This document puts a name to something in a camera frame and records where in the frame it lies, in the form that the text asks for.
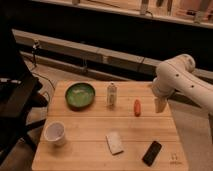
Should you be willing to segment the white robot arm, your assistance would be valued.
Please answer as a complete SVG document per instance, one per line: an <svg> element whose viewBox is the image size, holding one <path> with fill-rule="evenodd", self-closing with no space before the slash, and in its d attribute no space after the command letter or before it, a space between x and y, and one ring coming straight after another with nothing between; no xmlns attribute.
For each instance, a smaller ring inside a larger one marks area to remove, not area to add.
<svg viewBox="0 0 213 171"><path fill-rule="evenodd" d="M165 98L178 90L213 116L213 84L194 76L194 69L195 60L188 54L159 63L152 92L156 97Z"/></svg>

